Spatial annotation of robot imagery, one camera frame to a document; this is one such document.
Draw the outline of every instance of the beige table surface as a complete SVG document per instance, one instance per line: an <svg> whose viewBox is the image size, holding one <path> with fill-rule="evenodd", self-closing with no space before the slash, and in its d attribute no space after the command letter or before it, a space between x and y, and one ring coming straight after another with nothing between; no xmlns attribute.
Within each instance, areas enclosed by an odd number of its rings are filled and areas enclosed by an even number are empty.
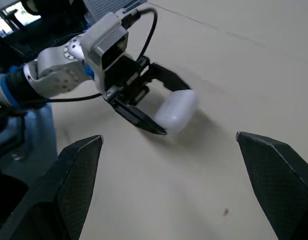
<svg viewBox="0 0 308 240"><path fill-rule="evenodd" d="M308 161L308 0L151 0L147 55L199 95L178 136L138 130L99 99L55 103L58 151L102 134L81 240L276 240L254 196L237 131L290 144ZM130 29L136 57L152 16ZM159 83L142 106L153 113ZM62 97L95 93L85 82Z"/></svg>

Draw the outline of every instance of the black cable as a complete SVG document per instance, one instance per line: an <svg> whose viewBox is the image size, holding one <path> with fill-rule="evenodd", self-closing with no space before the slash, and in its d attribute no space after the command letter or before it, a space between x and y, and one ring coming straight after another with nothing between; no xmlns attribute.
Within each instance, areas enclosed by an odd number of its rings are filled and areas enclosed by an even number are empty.
<svg viewBox="0 0 308 240"><path fill-rule="evenodd" d="M145 45L142 49L142 51L140 52L140 55L138 57L137 60L139 60L142 56L144 56L147 48L148 48L148 45L153 37L153 34L154 34L154 31L155 31L155 28L156 28L156 25L157 25L157 21L158 21L158 13L155 9L153 9L152 7L151 8L147 8L147 9L144 9L144 10L141 10L138 12L140 15L144 15L144 14L149 14L149 13L153 13L154 14L154 20L153 20L153 25L152 25L152 28L149 32L149 35L147 37L147 40L145 42Z"/></svg>
<svg viewBox="0 0 308 240"><path fill-rule="evenodd" d="M102 96L101 93L97 93L97 94L94 94L94 95L91 95L91 96L83 96L83 97L75 97L75 98L57 98L57 99L44 99L44 100L33 100L33 101L27 101L27 102L22 102L22 105L30 105L30 104L44 104L44 103L66 103L66 102L79 102L79 101L85 101L85 100L90 100L90 99L95 99L95 98L98 98Z"/></svg>

